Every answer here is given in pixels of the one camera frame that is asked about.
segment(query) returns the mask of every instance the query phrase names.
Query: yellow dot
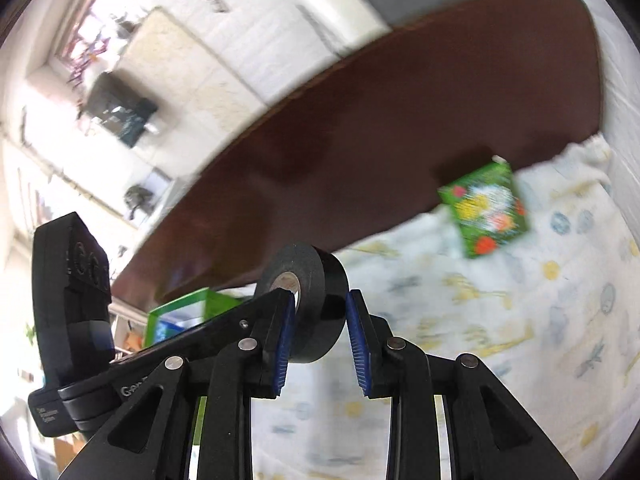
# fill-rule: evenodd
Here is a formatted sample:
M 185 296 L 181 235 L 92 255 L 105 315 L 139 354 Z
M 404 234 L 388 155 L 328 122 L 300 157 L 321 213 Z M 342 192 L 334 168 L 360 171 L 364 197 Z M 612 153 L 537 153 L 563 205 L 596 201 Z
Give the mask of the yellow dot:
M 582 438 L 580 439 L 580 447 L 582 449 L 584 449 L 591 442 L 593 442 L 593 439 L 596 438 L 596 436 L 598 436 L 599 429 L 600 428 L 598 427 L 598 423 L 594 422 L 586 430 L 584 430 L 584 433 L 582 434 Z
M 347 412 L 347 416 L 358 418 L 362 415 L 363 405 L 361 402 L 347 402 L 344 409 Z
M 550 260 L 546 264 L 542 265 L 542 273 L 548 280 L 557 280 L 560 275 L 560 266 L 553 260 Z

